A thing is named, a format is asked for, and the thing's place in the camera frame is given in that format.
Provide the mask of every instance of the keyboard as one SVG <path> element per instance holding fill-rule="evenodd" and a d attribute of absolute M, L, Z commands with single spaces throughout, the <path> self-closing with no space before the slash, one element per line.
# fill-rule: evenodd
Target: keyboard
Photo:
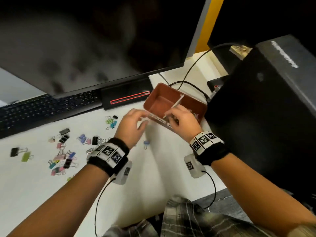
<path fill-rule="evenodd" d="M 42 95 L 0 108 L 0 139 L 102 106 L 100 90 L 60 99 Z"/>

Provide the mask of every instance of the black cable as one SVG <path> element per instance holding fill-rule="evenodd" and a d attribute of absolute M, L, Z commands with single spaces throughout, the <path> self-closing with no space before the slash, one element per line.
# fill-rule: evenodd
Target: black cable
<path fill-rule="evenodd" d="M 96 209 L 95 209 L 95 218 L 94 218 L 94 232 L 95 232 L 95 236 L 96 236 L 96 237 L 98 237 L 98 235 L 97 235 L 96 221 L 97 221 L 97 211 L 98 211 L 99 200 L 100 200 L 101 195 L 103 194 L 104 190 L 106 189 L 106 187 L 107 187 L 113 180 L 115 180 L 115 178 L 112 179 L 112 180 L 104 187 L 103 191 L 101 192 L 101 194 L 100 194 L 100 196 L 99 196 L 98 202 L 97 202 L 97 207 L 96 207 Z"/>
<path fill-rule="evenodd" d="M 240 44 L 237 43 L 233 43 L 233 42 L 227 42 L 227 43 L 223 43 L 223 44 L 219 44 L 217 46 L 214 46 L 213 48 L 209 49 L 208 51 L 204 52 L 203 55 L 201 55 L 196 61 L 195 63 L 193 63 L 193 65 L 190 67 L 190 69 L 188 70 L 188 72 L 186 73 L 185 77 L 184 77 L 184 81 L 186 79 L 186 77 L 188 76 L 189 72 L 191 71 L 192 67 L 198 62 L 199 59 L 201 59 L 204 55 L 206 55 L 207 53 L 209 53 L 210 51 L 214 50 L 215 48 L 218 47 L 222 47 L 222 46 L 240 46 Z"/>
<path fill-rule="evenodd" d="M 169 86 L 173 86 L 173 85 L 178 84 L 178 83 L 187 83 L 187 84 L 193 86 L 195 89 L 197 89 L 198 91 L 200 91 L 200 92 L 205 96 L 206 100 L 209 99 L 208 95 L 207 95 L 204 91 L 202 91 L 202 90 L 201 90 L 200 88 L 198 88 L 197 86 L 195 86 L 195 85 L 193 85 L 192 83 L 190 83 L 190 82 L 188 82 L 188 81 L 185 81 L 185 80 L 176 81 L 176 82 L 174 82 L 174 83 L 171 83 Z"/>
<path fill-rule="evenodd" d="M 168 81 L 160 73 L 158 73 L 158 74 L 165 80 L 165 82 L 167 82 L 168 86 L 170 86 Z"/>
<path fill-rule="evenodd" d="M 204 208 L 204 209 L 208 209 L 214 203 L 214 201 L 216 199 L 216 186 L 215 186 L 215 182 L 214 182 L 213 178 L 209 175 L 209 173 L 207 173 L 206 171 L 202 171 L 202 172 L 206 173 L 211 178 L 211 180 L 213 181 L 213 184 L 214 184 L 214 189 L 215 189 L 215 195 L 214 195 L 214 199 L 213 199 L 212 203 L 208 207 Z"/>

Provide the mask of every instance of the computer case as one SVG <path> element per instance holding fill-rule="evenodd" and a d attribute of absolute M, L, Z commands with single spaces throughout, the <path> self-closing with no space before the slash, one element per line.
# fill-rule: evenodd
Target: computer case
<path fill-rule="evenodd" d="M 233 154 L 306 201 L 316 193 L 315 106 L 316 59 L 287 35 L 255 46 L 205 118 Z"/>

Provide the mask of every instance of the desk organizer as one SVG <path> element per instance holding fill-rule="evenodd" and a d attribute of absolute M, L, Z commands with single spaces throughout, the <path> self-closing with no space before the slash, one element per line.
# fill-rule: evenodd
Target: desk organizer
<path fill-rule="evenodd" d="M 184 97 L 180 104 L 190 110 L 192 114 L 195 114 L 196 119 L 201 123 L 206 113 L 207 105 L 163 83 L 159 83 L 156 86 L 144 103 L 144 109 L 150 112 L 149 119 L 172 130 L 171 125 L 168 123 L 168 118 L 163 119 L 163 117 L 165 112 L 171 109 L 181 95 L 184 95 Z"/>

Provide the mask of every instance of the forearm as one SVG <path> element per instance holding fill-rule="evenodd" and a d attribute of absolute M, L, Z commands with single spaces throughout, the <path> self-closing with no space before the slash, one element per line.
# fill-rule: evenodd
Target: forearm
<path fill-rule="evenodd" d="M 251 221 L 286 236 L 300 224 L 316 223 L 316 217 L 282 189 L 233 154 L 211 165 Z"/>
<path fill-rule="evenodd" d="M 86 165 L 8 237 L 73 236 L 109 176 L 93 165 Z"/>

